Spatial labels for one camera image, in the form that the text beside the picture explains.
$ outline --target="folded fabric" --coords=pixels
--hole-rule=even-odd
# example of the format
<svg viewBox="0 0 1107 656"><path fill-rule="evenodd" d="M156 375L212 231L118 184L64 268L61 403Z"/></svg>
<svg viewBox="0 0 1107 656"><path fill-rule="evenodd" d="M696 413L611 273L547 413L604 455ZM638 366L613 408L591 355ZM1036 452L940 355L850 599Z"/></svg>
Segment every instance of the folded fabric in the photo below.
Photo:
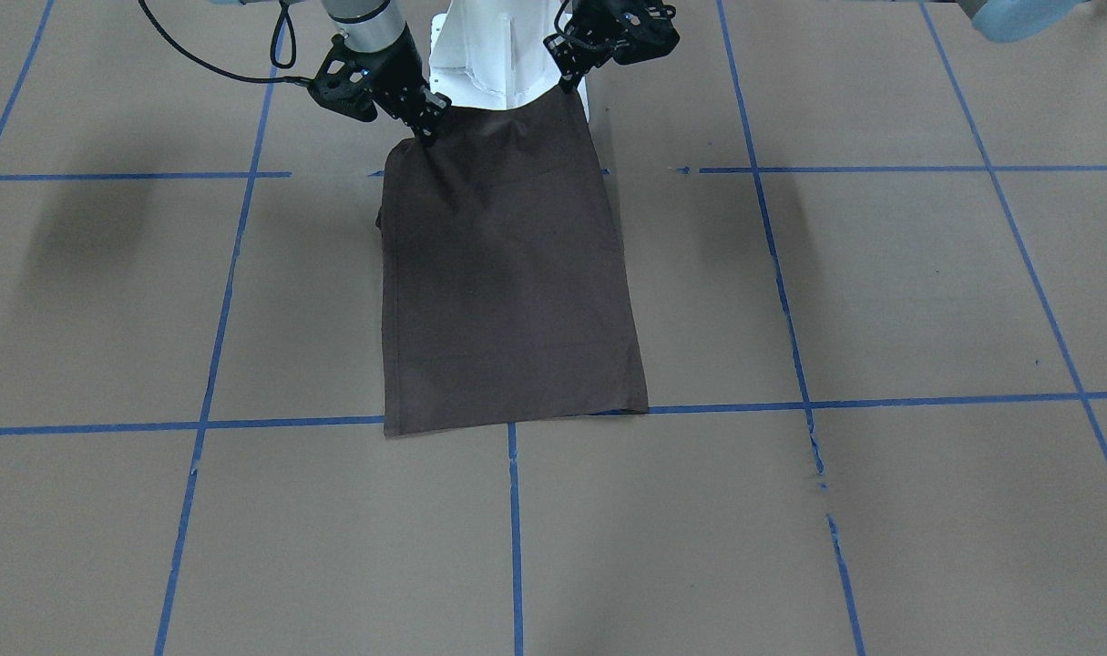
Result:
<svg viewBox="0 0 1107 656"><path fill-rule="evenodd" d="M387 436L646 412L615 222L577 93L453 107L389 155Z"/></svg>

